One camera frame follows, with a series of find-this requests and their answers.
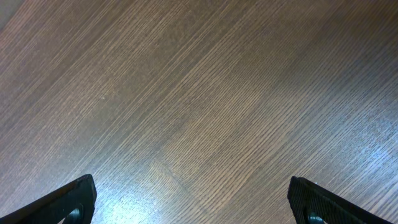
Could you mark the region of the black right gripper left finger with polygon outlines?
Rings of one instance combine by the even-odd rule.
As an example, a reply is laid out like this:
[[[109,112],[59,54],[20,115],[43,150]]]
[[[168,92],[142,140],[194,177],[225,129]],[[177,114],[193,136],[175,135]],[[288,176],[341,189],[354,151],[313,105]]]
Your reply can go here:
[[[95,211],[93,176],[85,174],[42,198],[1,218],[1,223],[86,223]]]

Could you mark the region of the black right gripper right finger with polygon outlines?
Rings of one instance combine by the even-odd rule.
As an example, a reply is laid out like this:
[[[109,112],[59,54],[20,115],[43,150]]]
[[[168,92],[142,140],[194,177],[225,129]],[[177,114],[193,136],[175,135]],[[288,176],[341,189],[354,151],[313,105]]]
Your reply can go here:
[[[300,224],[391,224],[303,177],[291,178],[287,198]]]

